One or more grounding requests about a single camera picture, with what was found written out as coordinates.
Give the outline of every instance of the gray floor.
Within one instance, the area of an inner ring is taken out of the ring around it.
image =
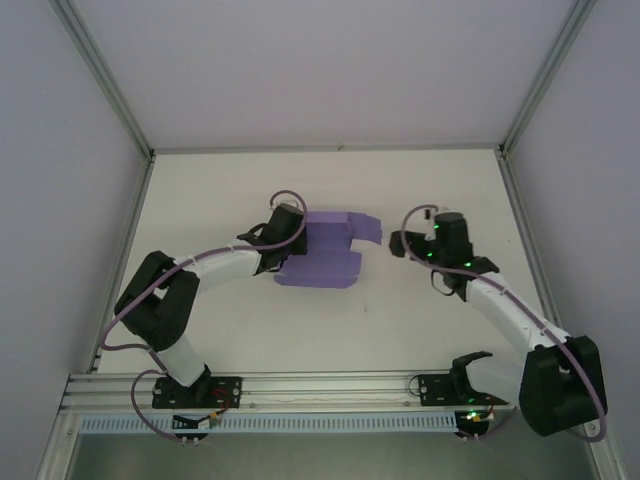
[[[596,478],[584,444],[537,437],[521,418],[466,444],[453,434],[236,434],[182,448],[152,435],[87,435],[77,448],[68,480]]]

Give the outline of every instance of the black plastic part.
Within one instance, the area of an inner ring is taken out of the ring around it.
[[[421,260],[445,268],[456,268],[482,275],[500,269],[486,257],[473,255],[473,244],[469,242],[467,222],[458,212],[439,213],[435,217],[436,238],[427,240],[424,233],[405,232],[411,251]],[[393,232],[389,240],[391,254],[404,257],[400,231]],[[442,274],[444,284],[462,300],[467,301],[467,283],[471,277],[461,274]]]
[[[420,259],[425,260],[429,252],[431,252],[433,240],[427,240],[424,233],[405,232],[407,243],[411,251]],[[389,250],[394,257],[404,258],[406,251],[402,246],[402,237],[400,231],[395,231],[389,239]]]
[[[436,239],[432,263],[455,267],[473,260],[473,245],[469,242],[467,222],[458,212],[439,213],[435,217]]]
[[[225,395],[218,398],[213,391],[223,390]],[[153,387],[152,408],[185,409],[238,408],[242,397],[242,377],[201,377],[191,387],[185,388],[171,377],[161,377]]]
[[[455,389],[454,379],[450,373],[429,373],[418,375],[418,392],[420,405],[423,407],[488,407],[491,405],[507,405],[507,402],[491,397],[486,393],[477,393],[475,397],[460,396]]]
[[[459,430],[469,435],[478,435],[479,437],[489,431],[489,423],[491,422],[488,420],[474,422],[473,420],[469,420],[467,415],[468,412],[456,412],[456,426]],[[456,435],[461,438],[467,437],[464,433],[459,432],[456,432]]]
[[[478,275],[482,275],[483,273],[495,272],[499,273],[500,269],[487,257],[475,257],[469,262],[466,262],[462,265],[456,265],[455,268],[459,268],[461,270],[466,270],[469,272],[477,273]],[[451,290],[455,291],[458,296],[467,301],[467,283],[476,281],[474,278],[471,278],[466,275],[459,274],[450,274],[445,273],[444,284],[449,287]]]
[[[174,415],[171,421],[172,430],[194,430],[199,428],[198,420],[193,418],[183,417],[182,415]],[[175,433],[178,438],[186,438],[187,440],[193,440],[197,438],[202,440],[208,433]]]
[[[116,315],[174,266],[174,259],[160,251],[147,255],[116,303]],[[166,350],[187,328],[199,283],[195,273],[177,272],[160,285],[160,289],[166,289],[163,298],[149,295],[123,318],[122,323],[154,351]]]
[[[586,336],[565,343],[591,380],[607,412],[607,397],[596,344]],[[520,409],[531,429],[547,436],[598,418],[587,389],[558,347],[529,352],[520,387]]]
[[[436,287],[435,284],[435,276],[436,276],[436,271],[435,270],[431,270],[431,273],[429,274],[429,277],[431,279],[431,287],[436,291],[436,292],[440,292],[442,295],[444,295],[445,297],[452,297],[453,295],[456,294],[456,291],[451,289],[448,292],[443,292],[442,290],[440,290],[438,287]]]
[[[467,365],[469,365],[474,360],[492,356],[493,354],[489,352],[474,352],[462,357],[458,357],[453,360],[453,362],[451,362],[451,370],[449,370],[449,374],[451,375],[453,388],[459,398],[461,398],[465,402],[469,402],[469,400],[484,397],[487,395],[486,393],[477,392],[473,388],[471,388],[469,377],[467,376]]]
[[[294,206],[286,203],[278,205],[268,223],[256,225],[247,233],[238,235],[238,240],[243,240],[254,246],[275,245],[293,237],[300,228],[304,218],[303,213]],[[261,252],[260,265],[256,275],[262,272],[273,272],[282,266],[289,255],[307,254],[306,228],[300,236],[289,245]]]

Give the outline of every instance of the purple cloth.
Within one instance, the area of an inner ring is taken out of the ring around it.
[[[348,288],[358,280],[362,254],[352,240],[382,243],[380,219],[354,212],[309,212],[307,254],[290,256],[275,281],[280,285]]]

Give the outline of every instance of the white table surface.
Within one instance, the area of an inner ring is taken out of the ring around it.
[[[484,317],[431,288],[427,269],[389,253],[390,233],[419,203],[463,212],[476,254],[491,258],[539,309],[490,150],[159,156],[123,285],[151,251],[196,254],[267,221],[270,195],[285,188],[310,210],[380,218],[383,244],[354,242],[362,270],[345,290],[283,287],[263,274],[199,295],[186,334],[212,371],[422,370],[448,368],[477,350],[509,354]],[[417,215],[410,228],[422,222]],[[133,340],[122,325],[109,337],[111,344]],[[139,351],[104,352],[99,371],[153,366]]]

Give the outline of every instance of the enclosure wall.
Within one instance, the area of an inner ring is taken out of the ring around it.
[[[632,478],[640,475],[639,20],[638,2],[598,2],[511,156],[563,320],[600,347],[609,417]]]
[[[0,471],[29,479],[93,347],[143,162],[47,2],[3,2],[0,65]]]

